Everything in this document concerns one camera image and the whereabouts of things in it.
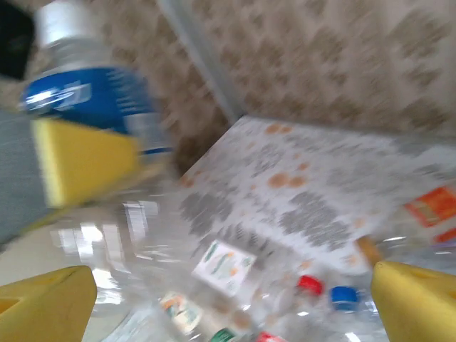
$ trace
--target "blue bottle cap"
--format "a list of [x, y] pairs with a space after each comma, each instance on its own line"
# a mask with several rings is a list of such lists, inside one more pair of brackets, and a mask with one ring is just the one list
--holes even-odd
[[331, 289], [331, 303], [335, 310], [356, 311], [359, 303], [358, 290], [349, 286], [336, 286]]

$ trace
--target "patterned wallpaper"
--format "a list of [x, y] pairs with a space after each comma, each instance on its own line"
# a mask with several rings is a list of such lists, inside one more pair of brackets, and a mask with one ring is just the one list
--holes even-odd
[[[117, 61], [150, 81], [188, 169], [229, 127], [160, 0], [81, 0]], [[16, 0], [30, 11], [48, 0]], [[188, 0], [250, 113], [455, 137], [453, 0]], [[47, 57], [37, 53], [31, 76]], [[0, 80], [15, 107], [23, 83]]]
[[[50, 0], [15, 0], [34, 12]], [[163, 124], [177, 146], [177, 164], [186, 171], [228, 129], [229, 123], [175, 35], [156, 0], [84, 0], [100, 17], [113, 58], [144, 75], [163, 109]], [[49, 59], [35, 51], [28, 79], [38, 75]], [[17, 108], [22, 88], [0, 79], [0, 103]]]
[[453, 0], [191, 0], [250, 112], [455, 136]]

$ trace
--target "plastic bottle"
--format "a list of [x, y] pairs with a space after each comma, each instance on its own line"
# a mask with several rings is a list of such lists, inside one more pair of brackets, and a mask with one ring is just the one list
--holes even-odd
[[393, 255], [388, 261], [402, 262], [424, 269], [433, 269], [456, 275], [456, 245], [439, 244], [425, 247], [408, 254]]
[[283, 284], [269, 287], [262, 294], [266, 316], [256, 342], [300, 342], [304, 336], [318, 341], [318, 324], [324, 320], [317, 307], [322, 294], [323, 283], [308, 275], [299, 277], [292, 292]]
[[24, 107], [133, 135], [146, 159], [156, 160], [170, 151], [156, 105], [145, 81], [113, 62], [98, 23], [82, 1], [57, 0], [37, 11], [38, 44], [51, 63], [24, 91]]
[[119, 324], [103, 342], [188, 342], [157, 303], [144, 303]]
[[329, 291], [331, 311], [325, 328], [334, 332], [328, 341], [388, 341], [377, 314], [368, 310], [363, 292], [352, 286], [335, 286]]
[[443, 243], [456, 237], [456, 182], [401, 205], [372, 236], [357, 245], [373, 266], [382, 259]]
[[[210, 341], [223, 329], [254, 338], [270, 311], [280, 316], [294, 308], [296, 282], [288, 287], [284, 279], [301, 263], [293, 251], [236, 227], [192, 239], [183, 230], [182, 199], [163, 193], [154, 182], [123, 198], [128, 230], [146, 231], [133, 242], [131, 265], [189, 339]], [[181, 310], [169, 310], [177, 302]]]

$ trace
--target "white patterned tablecloth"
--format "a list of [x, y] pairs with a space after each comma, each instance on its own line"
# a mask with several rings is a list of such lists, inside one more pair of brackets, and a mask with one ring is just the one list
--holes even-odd
[[214, 234], [259, 251], [271, 239], [298, 252], [301, 269], [359, 273], [353, 240], [454, 177], [450, 144], [247, 116], [181, 179], [180, 216], [201, 248]]

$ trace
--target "orange label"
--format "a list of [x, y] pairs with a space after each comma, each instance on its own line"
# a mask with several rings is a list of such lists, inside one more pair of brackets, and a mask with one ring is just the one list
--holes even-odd
[[425, 227], [432, 227], [456, 215], [456, 196], [446, 187], [407, 203], [405, 208]]
[[434, 241], [440, 244], [442, 242], [448, 242], [450, 240], [453, 240], [454, 238], [456, 238], [456, 228], [450, 229], [449, 231], [443, 234], [437, 235], [434, 238]]

